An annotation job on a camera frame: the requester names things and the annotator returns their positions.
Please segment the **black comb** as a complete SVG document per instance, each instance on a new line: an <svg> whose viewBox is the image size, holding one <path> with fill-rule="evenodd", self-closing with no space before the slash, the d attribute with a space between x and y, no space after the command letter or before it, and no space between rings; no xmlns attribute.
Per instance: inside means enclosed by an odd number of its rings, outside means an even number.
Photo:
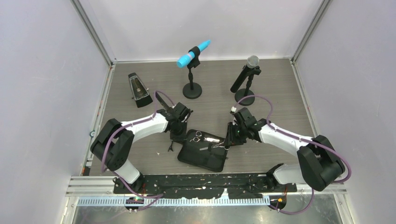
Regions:
<svg viewBox="0 0 396 224"><path fill-rule="evenodd" d="M161 91L154 91L153 95L154 95L155 98L156 98L155 112L160 111L160 109L157 108L157 104L160 104L166 112L169 112L172 108L169 107L168 104L163 100L163 98L160 96L161 94L164 95L167 99L170 100L170 98L169 98L166 94L164 94L163 92L161 92Z"/></svg>

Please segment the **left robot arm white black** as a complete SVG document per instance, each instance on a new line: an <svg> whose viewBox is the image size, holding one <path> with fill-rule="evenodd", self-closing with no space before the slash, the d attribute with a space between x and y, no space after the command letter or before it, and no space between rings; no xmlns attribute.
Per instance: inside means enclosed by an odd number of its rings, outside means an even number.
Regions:
<svg viewBox="0 0 396 224"><path fill-rule="evenodd" d="M170 132L173 137L182 137L191 113L191 109L177 103L141 119L123 122L110 119L97 135L90 151L104 160L105 168L125 181L130 192L138 193L142 190L143 180L140 171L128 159L132 144L157 133Z"/></svg>

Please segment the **silver scissors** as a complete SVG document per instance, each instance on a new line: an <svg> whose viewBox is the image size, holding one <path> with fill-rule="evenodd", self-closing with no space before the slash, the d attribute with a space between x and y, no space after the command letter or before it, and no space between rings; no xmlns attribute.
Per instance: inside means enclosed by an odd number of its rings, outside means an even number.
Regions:
<svg viewBox="0 0 396 224"><path fill-rule="evenodd" d="M230 146L226 145L224 142L219 142L213 145L212 148L223 148L224 150L229 150Z"/></svg>
<svg viewBox="0 0 396 224"><path fill-rule="evenodd" d="M190 142L200 142L200 141L220 143L220 139L216 139L212 137L204 137L201 131L196 131L195 136L190 140Z"/></svg>

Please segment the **black zip tool case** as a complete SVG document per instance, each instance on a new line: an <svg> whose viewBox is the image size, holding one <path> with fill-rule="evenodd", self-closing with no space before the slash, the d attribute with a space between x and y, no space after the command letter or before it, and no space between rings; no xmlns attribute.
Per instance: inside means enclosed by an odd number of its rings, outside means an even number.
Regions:
<svg viewBox="0 0 396 224"><path fill-rule="evenodd" d="M187 139L183 142L177 159L199 168L204 168L212 172L222 172L227 159L227 150L223 148L212 148L217 143L200 141L190 142L197 130L191 129L187 132ZM224 142L225 138L201 131L204 137L220 139Z"/></svg>

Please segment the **left black microphone stand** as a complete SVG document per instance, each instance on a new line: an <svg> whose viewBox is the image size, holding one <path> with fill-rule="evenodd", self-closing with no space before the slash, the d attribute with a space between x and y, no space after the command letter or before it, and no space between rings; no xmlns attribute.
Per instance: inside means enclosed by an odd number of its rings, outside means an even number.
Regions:
<svg viewBox="0 0 396 224"><path fill-rule="evenodd" d="M197 99L202 94L202 87L198 83L193 82L191 69L200 65L199 55L201 51L198 46L195 46L188 53L193 53L194 57L187 63L189 83L183 87L183 95L188 99Z"/></svg>

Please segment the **black hair clip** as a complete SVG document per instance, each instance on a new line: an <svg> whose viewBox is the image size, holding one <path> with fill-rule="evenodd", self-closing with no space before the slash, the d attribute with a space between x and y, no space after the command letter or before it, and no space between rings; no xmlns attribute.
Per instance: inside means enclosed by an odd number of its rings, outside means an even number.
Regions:
<svg viewBox="0 0 396 224"><path fill-rule="evenodd" d="M174 151L173 143L174 143L174 140L171 140L170 146L168 147L168 152L173 152Z"/></svg>

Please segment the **black metronome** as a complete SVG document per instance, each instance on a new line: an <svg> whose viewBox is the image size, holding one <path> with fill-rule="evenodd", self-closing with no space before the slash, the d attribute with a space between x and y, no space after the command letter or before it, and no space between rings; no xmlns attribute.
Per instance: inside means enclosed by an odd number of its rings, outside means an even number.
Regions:
<svg viewBox="0 0 396 224"><path fill-rule="evenodd" d="M137 108L148 106L153 102L148 89L135 73L128 74L129 84L132 91L132 99L135 101Z"/></svg>

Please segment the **black microphone stand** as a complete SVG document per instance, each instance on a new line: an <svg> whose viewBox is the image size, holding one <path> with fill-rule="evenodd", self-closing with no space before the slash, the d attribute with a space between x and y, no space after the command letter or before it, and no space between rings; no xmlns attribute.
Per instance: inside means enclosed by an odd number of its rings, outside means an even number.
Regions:
<svg viewBox="0 0 396 224"><path fill-rule="evenodd" d="M244 67L242 74L245 75L243 81L247 78L246 87L244 89L239 89L235 92L234 99L235 101L243 106L252 105L255 101L255 98L245 98L246 96L254 95L254 93L250 90L252 85L254 75L259 75L261 73L260 66L255 66L254 68Z"/></svg>
<svg viewBox="0 0 396 224"><path fill-rule="evenodd" d="M183 95L188 99L197 99L202 94L202 87L198 83L193 82L191 69L200 65L199 55L201 51L198 46L195 46L188 53L193 53L194 57L187 63L189 83L183 87Z"/></svg>

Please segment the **aluminium rail front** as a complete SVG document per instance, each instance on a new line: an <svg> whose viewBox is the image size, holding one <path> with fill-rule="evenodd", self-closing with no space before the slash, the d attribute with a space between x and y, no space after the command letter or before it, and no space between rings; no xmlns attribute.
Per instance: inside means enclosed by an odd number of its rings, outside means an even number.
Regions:
<svg viewBox="0 0 396 224"><path fill-rule="evenodd" d="M213 199L166 199L161 195L144 196L133 191L131 194L113 192L115 176L77 176L70 180L67 196L75 196L80 206L237 206L237 205L275 205L278 199L286 200L292 196L310 196L311 188L307 184L294 183L294 193L263 193L255 199L231 199L224 193Z"/></svg>

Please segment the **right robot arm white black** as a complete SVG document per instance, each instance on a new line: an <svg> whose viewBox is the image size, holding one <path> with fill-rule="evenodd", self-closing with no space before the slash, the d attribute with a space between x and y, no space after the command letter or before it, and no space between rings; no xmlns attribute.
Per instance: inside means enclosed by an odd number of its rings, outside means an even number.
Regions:
<svg viewBox="0 0 396 224"><path fill-rule="evenodd" d="M267 187L279 191L288 183L306 183L316 191L323 191L341 176L346 167L335 155L330 141L323 135L309 137L287 131L266 120L257 120L243 107L231 108L233 115L232 144L243 144L247 139L273 145L298 159L298 164L279 164L267 172Z"/></svg>

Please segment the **right black microphone stand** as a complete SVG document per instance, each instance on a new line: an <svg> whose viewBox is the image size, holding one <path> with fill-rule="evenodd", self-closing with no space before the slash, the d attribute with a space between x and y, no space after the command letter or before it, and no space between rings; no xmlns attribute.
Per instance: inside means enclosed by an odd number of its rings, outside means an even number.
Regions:
<svg viewBox="0 0 396 224"><path fill-rule="evenodd" d="M255 98L245 98L246 96L254 95L254 93L250 90L252 85L254 75L259 75L261 73L260 66L255 66L254 68L244 67L242 74L245 75L243 81L247 78L246 87L244 89L239 89L235 92L234 99L235 101L243 106L252 105L255 101Z"/></svg>

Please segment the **blue microphone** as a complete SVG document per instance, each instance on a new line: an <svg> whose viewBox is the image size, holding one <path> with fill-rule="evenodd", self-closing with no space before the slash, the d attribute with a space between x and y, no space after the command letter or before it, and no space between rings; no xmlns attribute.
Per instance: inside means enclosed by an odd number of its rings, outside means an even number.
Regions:
<svg viewBox="0 0 396 224"><path fill-rule="evenodd" d="M210 45L211 40L207 40L199 44L198 46L194 46L192 49L188 51L187 54L181 56L176 65L179 68L186 67L187 68L196 68L200 65L199 56L200 54Z"/></svg>

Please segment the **black silver microphone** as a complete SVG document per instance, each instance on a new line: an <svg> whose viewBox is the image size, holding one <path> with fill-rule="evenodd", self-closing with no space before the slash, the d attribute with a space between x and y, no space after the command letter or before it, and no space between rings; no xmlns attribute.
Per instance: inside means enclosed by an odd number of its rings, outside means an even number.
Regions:
<svg viewBox="0 0 396 224"><path fill-rule="evenodd" d="M259 66L259 57L252 55L247 59L246 64L243 66L241 73L236 78L234 84L231 86L230 91L236 93L245 79L250 75L259 75L261 69Z"/></svg>

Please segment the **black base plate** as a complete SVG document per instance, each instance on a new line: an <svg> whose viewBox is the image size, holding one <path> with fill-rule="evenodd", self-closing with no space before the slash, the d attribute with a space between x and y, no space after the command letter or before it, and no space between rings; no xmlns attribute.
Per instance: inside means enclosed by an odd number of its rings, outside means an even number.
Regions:
<svg viewBox="0 0 396 224"><path fill-rule="evenodd" d="M297 191L295 184L277 184L265 173L141 175L129 187L118 177L113 178L113 183L115 194L135 191L166 199L217 199L224 193L231 199L255 199L263 193L284 195Z"/></svg>

